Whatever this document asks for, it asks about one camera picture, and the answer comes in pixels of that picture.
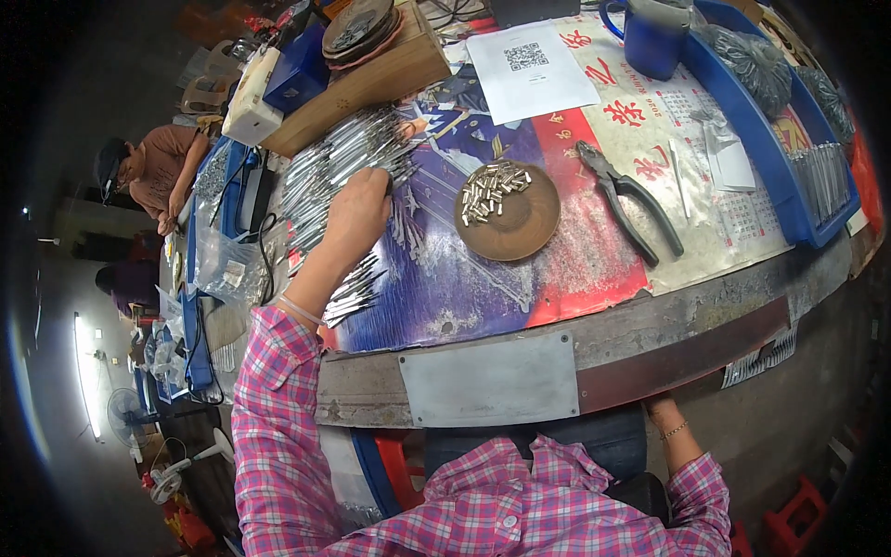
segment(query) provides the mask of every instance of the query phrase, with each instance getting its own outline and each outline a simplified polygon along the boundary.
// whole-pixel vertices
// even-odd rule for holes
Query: jeans
[[[486,428],[433,428],[425,430],[424,475],[429,477],[445,463],[466,455],[489,439],[510,437],[520,455],[532,460],[529,443],[538,433],[562,445],[581,443],[600,467],[617,480],[627,481],[647,469],[647,434],[640,403],[583,414],[552,422]]]

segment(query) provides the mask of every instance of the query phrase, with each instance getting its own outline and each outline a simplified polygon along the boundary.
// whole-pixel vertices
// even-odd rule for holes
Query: pliers
[[[674,231],[671,221],[668,220],[668,215],[666,215],[666,212],[659,205],[659,202],[656,201],[656,198],[653,197],[652,193],[645,190],[643,186],[630,176],[620,175],[615,167],[609,164],[603,153],[594,148],[590,143],[579,141],[576,143],[576,148],[584,165],[597,175],[597,185],[606,193],[609,209],[618,222],[622,234],[634,246],[634,250],[643,258],[644,262],[651,267],[655,267],[659,264],[659,258],[641,235],[634,230],[631,221],[628,220],[628,216],[618,202],[619,195],[633,195],[637,198],[656,220],[656,224],[666,237],[668,247],[671,248],[674,256],[680,257],[683,255],[681,239],[677,237],[677,232]]]

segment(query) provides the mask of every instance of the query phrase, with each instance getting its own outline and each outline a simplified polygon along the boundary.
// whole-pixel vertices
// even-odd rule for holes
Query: red stool
[[[731,557],[753,557],[752,544],[746,537],[746,529],[742,527],[742,521],[733,522],[730,528]]]
[[[409,466],[405,462],[405,453],[402,450],[402,442],[408,435],[408,431],[377,431],[374,434],[374,443],[378,446],[380,460],[383,462],[387,478],[393,487],[396,501],[402,507],[403,512],[413,509],[424,502],[424,494],[414,490],[412,476],[424,477],[424,469],[421,466]]]
[[[798,476],[798,493],[780,512],[764,513],[767,546],[775,557],[797,555],[826,515],[827,505],[820,492],[803,475]]]

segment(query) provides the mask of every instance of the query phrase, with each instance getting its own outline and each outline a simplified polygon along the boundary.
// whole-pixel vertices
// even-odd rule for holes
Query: pink plaid shirt
[[[275,307],[254,312],[235,385],[235,499],[248,556],[729,555],[729,495],[710,455],[668,482],[665,529],[603,494],[611,477],[580,444],[544,436],[532,471],[497,438],[445,464],[426,503],[346,536],[313,421],[318,339]]]

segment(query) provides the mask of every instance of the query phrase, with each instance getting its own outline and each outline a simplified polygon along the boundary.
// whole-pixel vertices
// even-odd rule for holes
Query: white box
[[[273,74],[279,51],[257,52],[241,75],[229,111],[223,120],[223,135],[254,147],[282,125],[284,114],[263,102],[266,84]]]

